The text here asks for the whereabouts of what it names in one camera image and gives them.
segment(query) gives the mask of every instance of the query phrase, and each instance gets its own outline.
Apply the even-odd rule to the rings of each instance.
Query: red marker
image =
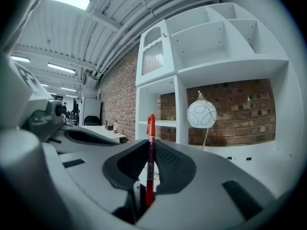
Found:
[[[150,206],[154,201],[154,137],[155,117],[153,114],[148,118],[147,135],[149,140],[149,156],[147,162],[146,205]]]

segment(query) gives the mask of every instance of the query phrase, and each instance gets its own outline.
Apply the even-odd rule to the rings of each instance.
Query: person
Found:
[[[66,111],[67,111],[67,107],[66,107],[67,103],[64,102],[64,105],[62,106],[62,113],[66,116]]]

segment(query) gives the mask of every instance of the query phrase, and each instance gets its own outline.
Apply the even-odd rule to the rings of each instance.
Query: black chair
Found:
[[[96,116],[87,116],[84,120],[84,125],[100,125],[100,119]]]

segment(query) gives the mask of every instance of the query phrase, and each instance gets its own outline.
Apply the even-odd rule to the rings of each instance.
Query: ceiling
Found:
[[[94,89],[110,69],[139,42],[140,35],[161,19],[219,0],[90,0],[86,11],[71,5],[41,0],[33,11],[12,55],[48,92],[70,94],[60,87]],[[76,74],[48,67],[74,69]]]

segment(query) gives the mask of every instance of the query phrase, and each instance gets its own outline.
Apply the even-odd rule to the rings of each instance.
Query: small box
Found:
[[[105,125],[106,130],[113,130],[113,125]]]

